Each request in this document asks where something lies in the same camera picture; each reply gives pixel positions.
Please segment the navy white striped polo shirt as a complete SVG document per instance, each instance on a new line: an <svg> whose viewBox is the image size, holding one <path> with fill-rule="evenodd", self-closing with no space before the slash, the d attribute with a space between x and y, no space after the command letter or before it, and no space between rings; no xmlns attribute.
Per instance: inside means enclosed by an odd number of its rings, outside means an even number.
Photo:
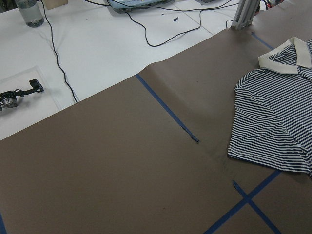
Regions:
<svg viewBox="0 0 312 234"><path fill-rule="evenodd" d="M290 38L235 86L228 156L312 173L312 43Z"/></svg>

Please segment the brown paper table cover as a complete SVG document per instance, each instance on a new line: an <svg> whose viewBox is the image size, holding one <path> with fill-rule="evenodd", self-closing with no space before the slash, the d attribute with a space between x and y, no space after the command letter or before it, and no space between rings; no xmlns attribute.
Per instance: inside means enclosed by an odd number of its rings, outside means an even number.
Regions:
<svg viewBox="0 0 312 234"><path fill-rule="evenodd" d="M289 0L0 143L1 233L309 234L312 181L227 157L234 87L258 56L312 36Z"/></svg>

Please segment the blue teach pendant tablet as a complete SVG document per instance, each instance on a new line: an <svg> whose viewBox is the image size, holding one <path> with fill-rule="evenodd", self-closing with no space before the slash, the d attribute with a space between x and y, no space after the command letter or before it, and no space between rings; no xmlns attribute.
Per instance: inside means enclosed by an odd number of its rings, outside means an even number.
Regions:
<svg viewBox="0 0 312 234"><path fill-rule="evenodd" d="M147 8L165 4L170 0L107 0L107 3L118 13L130 12L135 8Z"/></svg>

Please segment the clear plastic water bottle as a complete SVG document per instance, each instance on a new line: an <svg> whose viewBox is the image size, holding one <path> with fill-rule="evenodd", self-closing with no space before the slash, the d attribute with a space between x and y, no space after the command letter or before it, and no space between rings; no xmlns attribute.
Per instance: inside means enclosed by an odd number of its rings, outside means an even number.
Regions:
<svg viewBox="0 0 312 234"><path fill-rule="evenodd" d="M36 0L16 0L15 3L27 26L36 28L44 23Z"/></svg>

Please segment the aluminium frame post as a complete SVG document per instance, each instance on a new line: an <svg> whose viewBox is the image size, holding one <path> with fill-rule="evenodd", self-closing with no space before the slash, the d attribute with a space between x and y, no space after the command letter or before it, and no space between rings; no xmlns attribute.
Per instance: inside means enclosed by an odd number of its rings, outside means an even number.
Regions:
<svg viewBox="0 0 312 234"><path fill-rule="evenodd" d="M260 0L239 0L231 28L241 30L252 24Z"/></svg>

